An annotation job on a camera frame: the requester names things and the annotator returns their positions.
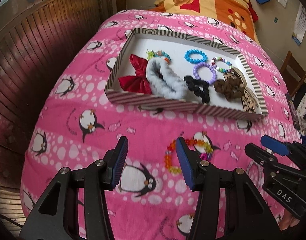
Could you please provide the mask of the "black smartphone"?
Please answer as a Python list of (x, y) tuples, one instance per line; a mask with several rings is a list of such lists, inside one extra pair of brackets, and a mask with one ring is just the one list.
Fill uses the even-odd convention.
[(295, 105), (293, 103), (292, 97), (288, 93), (286, 93), (285, 96), (286, 96), (286, 99), (287, 99), (287, 102), (288, 102), (288, 106), (290, 108), (290, 114), (292, 116), (294, 128), (296, 130), (300, 131), (300, 123), (299, 123), (299, 119), (298, 119), (298, 116), (297, 116), (296, 108), (295, 108)]

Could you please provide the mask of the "wooden chair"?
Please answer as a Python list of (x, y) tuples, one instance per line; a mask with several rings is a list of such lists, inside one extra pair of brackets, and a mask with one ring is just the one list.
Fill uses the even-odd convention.
[(306, 79), (306, 71), (288, 51), (286, 58), (280, 69), (280, 74), (288, 89), (288, 93), (293, 97)]

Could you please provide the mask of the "pink penguin blanket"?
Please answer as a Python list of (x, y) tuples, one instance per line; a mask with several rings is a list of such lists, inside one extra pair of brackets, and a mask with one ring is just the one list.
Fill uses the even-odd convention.
[[(268, 108), (258, 122), (179, 111), (148, 111), (113, 104), (105, 85), (122, 46), (135, 28), (151, 28), (202, 37), (241, 52), (251, 67)], [(28, 216), (58, 170), (87, 167), (113, 148), (121, 136), (129, 140), (120, 184), (106, 193), (110, 222), (117, 239), (185, 239), (198, 194), (179, 172), (172, 142), (182, 136), (225, 170), (243, 168), (256, 187), (262, 168), (244, 153), (263, 135), (300, 140), (293, 127), (282, 77), (261, 46), (226, 24), (190, 29), (179, 18), (144, 10), (125, 10), (106, 20), (60, 75), (48, 96), (25, 153), (21, 205)]]

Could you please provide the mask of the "black scrunchie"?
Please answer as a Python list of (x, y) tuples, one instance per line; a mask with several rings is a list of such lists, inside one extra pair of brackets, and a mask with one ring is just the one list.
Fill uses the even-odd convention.
[(195, 96), (201, 98), (202, 103), (209, 103), (209, 83), (204, 80), (194, 79), (192, 76), (185, 76), (184, 81), (187, 84), (188, 89), (195, 94)]

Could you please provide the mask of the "wall calendar poster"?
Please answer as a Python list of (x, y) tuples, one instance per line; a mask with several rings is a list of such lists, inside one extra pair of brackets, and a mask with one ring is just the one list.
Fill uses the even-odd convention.
[(292, 39), (300, 46), (306, 32), (306, 9), (300, 3), (293, 29)]

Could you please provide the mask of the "leopard ribbon hair bow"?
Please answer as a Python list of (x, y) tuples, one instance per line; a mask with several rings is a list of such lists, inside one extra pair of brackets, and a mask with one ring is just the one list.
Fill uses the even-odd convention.
[(255, 112), (259, 103), (257, 96), (254, 92), (247, 86), (246, 78), (243, 73), (236, 67), (232, 67), (224, 74), (224, 80), (232, 88), (232, 97), (230, 99), (237, 99), (241, 96), (241, 102), (244, 111)]

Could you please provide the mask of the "black white patterned bag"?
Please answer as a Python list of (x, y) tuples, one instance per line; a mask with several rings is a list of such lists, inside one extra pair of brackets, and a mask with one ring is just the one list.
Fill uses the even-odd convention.
[(296, 92), (293, 102), (299, 119), (301, 133), (306, 135), (306, 82)]

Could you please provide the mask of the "striped cardboard box tray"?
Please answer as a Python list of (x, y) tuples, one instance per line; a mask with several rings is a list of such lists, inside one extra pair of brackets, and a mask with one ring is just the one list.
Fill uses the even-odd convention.
[[(153, 57), (165, 59), (182, 80), (189, 75), (207, 81), (210, 102), (202, 103), (201, 98), (189, 89), (187, 96), (180, 100), (122, 90), (119, 78), (135, 76), (135, 70), (129, 62), (131, 54), (147, 61)], [(224, 74), (232, 67), (243, 73), (247, 86), (257, 96), (259, 105), (255, 112), (244, 111), (241, 99), (228, 101), (215, 91), (213, 83), (224, 80)], [(112, 103), (135, 105), (147, 110), (186, 111), (240, 120), (257, 120), (268, 114), (260, 85), (241, 52), (204, 38), (159, 29), (135, 28), (130, 32), (114, 63), (105, 94)]]

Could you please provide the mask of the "wooden panelled door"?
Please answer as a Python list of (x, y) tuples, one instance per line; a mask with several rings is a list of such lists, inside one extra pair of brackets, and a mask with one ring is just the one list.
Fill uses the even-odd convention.
[(7, 0), (0, 6), (0, 150), (25, 152), (50, 90), (112, 14), (111, 0)]

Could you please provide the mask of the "brown scrunchie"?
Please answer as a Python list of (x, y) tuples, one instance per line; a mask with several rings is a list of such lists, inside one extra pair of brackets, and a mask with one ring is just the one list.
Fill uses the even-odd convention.
[(226, 100), (241, 99), (244, 95), (244, 85), (239, 78), (228, 77), (226, 80), (216, 80), (213, 87)]

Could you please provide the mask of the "light blue fluffy scrunchie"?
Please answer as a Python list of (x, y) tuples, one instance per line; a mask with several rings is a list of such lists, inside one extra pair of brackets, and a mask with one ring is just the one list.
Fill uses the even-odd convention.
[(169, 67), (165, 59), (153, 57), (148, 61), (145, 72), (153, 95), (175, 100), (187, 96), (185, 81)]

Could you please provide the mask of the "orange floral folded quilt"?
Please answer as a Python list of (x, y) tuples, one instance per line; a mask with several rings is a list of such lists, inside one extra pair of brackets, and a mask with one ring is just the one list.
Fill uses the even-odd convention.
[(255, 22), (258, 15), (250, 0), (156, 0), (151, 11), (161, 16), (179, 18), (180, 25), (197, 29), (203, 25), (226, 24), (258, 42)]

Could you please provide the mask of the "red velvet bow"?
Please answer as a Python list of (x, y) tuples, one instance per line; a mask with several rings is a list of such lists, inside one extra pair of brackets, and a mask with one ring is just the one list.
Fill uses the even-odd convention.
[(135, 76), (123, 76), (119, 78), (122, 90), (132, 93), (152, 94), (150, 83), (146, 77), (148, 61), (142, 57), (131, 54), (129, 62), (135, 70)]

